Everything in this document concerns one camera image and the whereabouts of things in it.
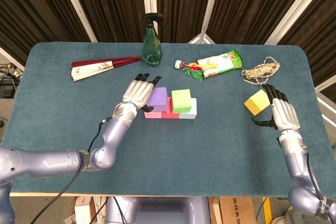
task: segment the foam block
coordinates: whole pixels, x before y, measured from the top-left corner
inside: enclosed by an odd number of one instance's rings
[[[195,119],[197,115],[197,99],[191,98],[191,109],[189,112],[180,113],[179,119]]]
[[[191,109],[190,89],[172,91],[173,113],[185,113]]]
[[[147,105],[154,107],[152,112],[167,111],[167,88],[154,88],[147,101]]]
[[[162,118],[162,112],[145,112],[145,118]]]
[[[259,114],[262,110],[267,108],[269,104],[270,103],[267,94],[262,89],[252,95],[246,102],[244,102],[244,105],[253,115]]]
[[[167,119],[179,119],[179,114],[178,113],[173,113],[172,110],[172,98],[167,97],[167,111],[162,112],[162,118],[167,118]]]

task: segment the rope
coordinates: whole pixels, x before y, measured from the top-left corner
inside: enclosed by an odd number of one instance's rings
[[[273,60],[273,62],[266,63],[267,59]],[[249,70],[243,70],[241,75],[245,77],[245,82],[248,82],[253,85],[262,85],[268,81],[268,78],[275,74],[280,68],[280,63],[278,63],[273,57],[267,56],[264,60],[264,63],[255,66]],[[266,78],[265,81],[259,82],[258,78]]]

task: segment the green block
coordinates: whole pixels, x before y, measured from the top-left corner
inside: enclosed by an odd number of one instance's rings
[[[173,113],[189,112],[192,107],[190,89],[173,90],[172,106]]]

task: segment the spray bottle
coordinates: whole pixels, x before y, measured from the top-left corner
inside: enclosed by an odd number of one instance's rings
[[[156,21],[165,30],[166,26],[163,23],[161,13],[146,13],[142,18],[147,20],[145,37],[143,39],[142,59],[149,66],[155,67],[160,63],[163,53],[153,22]]]

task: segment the table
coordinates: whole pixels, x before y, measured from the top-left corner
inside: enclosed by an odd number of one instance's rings
[[[240,70],[202,82],[174,69],[176,59],[197,58],[236,49],[244,69],[266,56],[281,63],[270,84],[296,108],[300,133],[308,145],[318,182],[336,195],[336,164],[323,125],[305,53],[297,46],[162,44],[157,67],[136,62],[73,82],[71,63],[95,58],[140,55],[141,44],[39,43],[30,52],[3,144],[24,150],[87,149],[98,122],[109,116],[138,73],[162,76],[158,87],[190,89],[197,98],[195,120],[145,119],[139,112],[109,170],[80,174],[67,193],[98,195],[194,195],[286,197],[290,180],[277,131],[257,127],[243,103],[260,87],[247,84]],[[267,108],[260,120],[271,116]],[[102,144],[102,139],[94,147]],[[57,193],[72,175],[14,181],[13,195]]]

